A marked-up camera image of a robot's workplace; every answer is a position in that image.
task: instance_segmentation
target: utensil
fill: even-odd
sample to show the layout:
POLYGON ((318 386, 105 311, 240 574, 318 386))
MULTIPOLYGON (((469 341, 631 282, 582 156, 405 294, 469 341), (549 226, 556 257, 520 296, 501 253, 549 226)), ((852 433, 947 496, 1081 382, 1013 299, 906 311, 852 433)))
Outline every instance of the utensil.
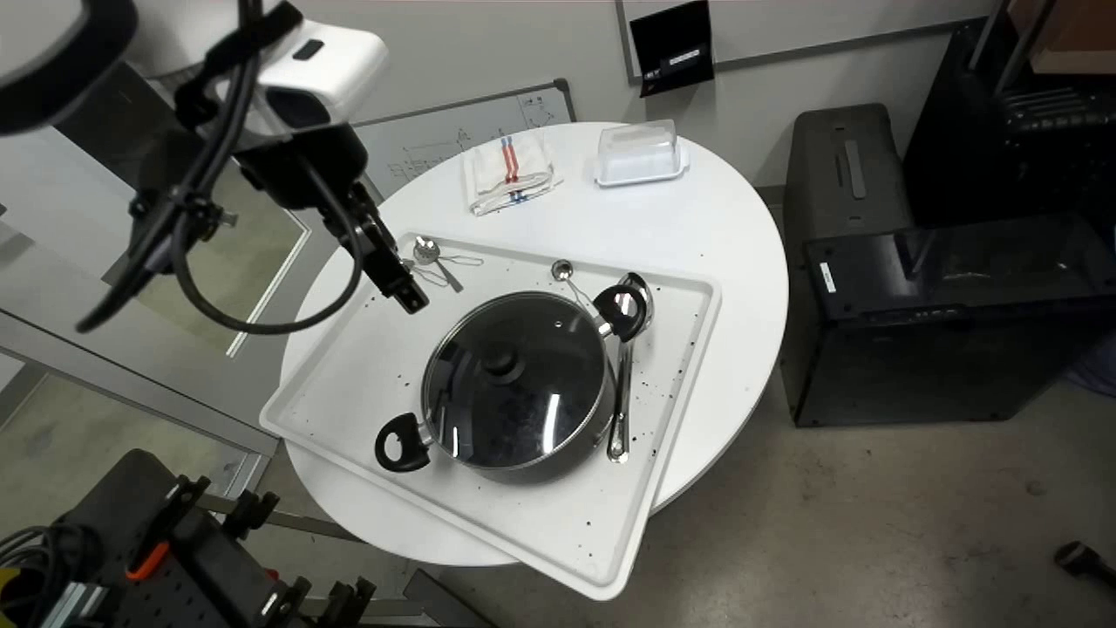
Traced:
POLYGON ((613 424, 605 429, 605 457, 613 461, 623 461, 626 451, 631 451, 631 361, 634 361, 634 340, 644 332, 644 325, 652 322, 654 315, 654 299, 652 299, 652 291, 642 277, 626 274, 623 282, 626 291, 634 291, 639 296, 631 294, 613 294, 613 307, 616 315, 626 322, 626 329, 619 332, 619 364, 616 364, 616 398, 613 398, 613 424))
POLYGON ((380 468, 418 470, 433 443, 485 470, 580 461, 616 407, 605 340, 631 329, 616 294, 634 286, 602 291, 601 317, 556 294, 505 294, 463 315, 426 364, 423 420, 380 429, 380 468))
POLYGON ((416 236, 416 263, 418 267, 435 267, 441 274, 441 278, 451 282, 454 294, 461 294, 463 286, 458 282, 458 277, 441 267, 441 243, 433 236, 416 236))

